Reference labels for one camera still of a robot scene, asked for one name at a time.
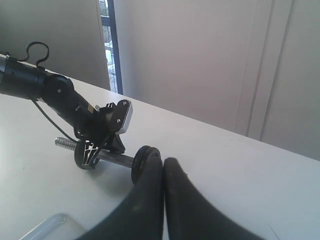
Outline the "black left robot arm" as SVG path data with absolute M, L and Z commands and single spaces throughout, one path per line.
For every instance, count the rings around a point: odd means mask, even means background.
M 122 101 L 96 109 L 76 92 L 69 78 L 9 56 L 0 59 L 0 92 L 35 105 L 44 102 L 65 120 L 75 135 L 74 161 L 83 170 L 94 169 L 102 151 L 113 157 L 125 152 L 119 137 L 127 109 Z

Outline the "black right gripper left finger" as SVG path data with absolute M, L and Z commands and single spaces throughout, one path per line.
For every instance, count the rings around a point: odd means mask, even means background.
M 151 153 L 142 175 L 120 205 L 79 240 L 161 240 L 164 226 L 163 162 Z

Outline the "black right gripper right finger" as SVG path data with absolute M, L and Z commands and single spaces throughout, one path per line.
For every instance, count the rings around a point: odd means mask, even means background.
M 178 160 L 164 161 L 165 212 L 170 240 L 261 240 L 214 207 L 192 184 Z

